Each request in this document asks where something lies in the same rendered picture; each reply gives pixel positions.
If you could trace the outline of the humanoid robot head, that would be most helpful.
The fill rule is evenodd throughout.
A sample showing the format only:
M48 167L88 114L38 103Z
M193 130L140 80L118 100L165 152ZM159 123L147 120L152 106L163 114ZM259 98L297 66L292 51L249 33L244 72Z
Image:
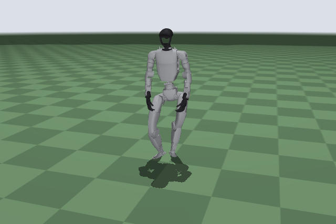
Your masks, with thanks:
M170 42L171 42L172 36L173 36L173 32L168 28L162 29L160 31L160 33L159 33L160 42L164 46L164 49L162 49L162 50L164 50L164 51L171 50L171 49L169 49L169 47L171 47ZM169 43L162 43L162 38L166 38L166 39L169 38L170 39Z

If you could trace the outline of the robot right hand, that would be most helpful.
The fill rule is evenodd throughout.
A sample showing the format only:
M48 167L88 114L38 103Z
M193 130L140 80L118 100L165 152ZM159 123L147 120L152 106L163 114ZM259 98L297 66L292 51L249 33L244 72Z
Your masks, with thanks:
M147 91L147 96L145 96L145 98L146 98L146 103L147 103L147 105L148 105L148 109L149 109L150 111L153 111L154 109L151 108L151 105L153 106L153 104L151 103L150 97L151 97L151 92L150 92L150 91Z

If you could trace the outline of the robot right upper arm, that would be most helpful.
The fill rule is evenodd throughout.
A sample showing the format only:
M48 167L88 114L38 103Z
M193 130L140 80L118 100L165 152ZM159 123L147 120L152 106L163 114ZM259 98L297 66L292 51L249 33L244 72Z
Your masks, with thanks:
M155 62L155 53L156 50L149 52L148 54L148 61L147 61L147 71L148 71L148 78L152 78L154 76L154 71L152 71L154 62Z

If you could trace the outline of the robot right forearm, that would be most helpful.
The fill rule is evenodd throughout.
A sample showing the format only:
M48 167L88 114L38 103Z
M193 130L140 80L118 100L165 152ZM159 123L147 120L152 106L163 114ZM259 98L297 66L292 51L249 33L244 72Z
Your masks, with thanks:
M151 82L152 79L148 78L148 71L145 73L145 96L147 96L147 91L151 92Z

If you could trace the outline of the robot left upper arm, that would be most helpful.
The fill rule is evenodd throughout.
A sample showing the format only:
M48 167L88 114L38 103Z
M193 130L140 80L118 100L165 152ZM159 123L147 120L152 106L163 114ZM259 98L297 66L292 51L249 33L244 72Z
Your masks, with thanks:
M177 51L177 57L179 58L179 60L181 60L182 67L184 69L184 72L182 73L182 77L184 79L187 79L186 74L188 72L191 73L187 53L185 51L178 50Z

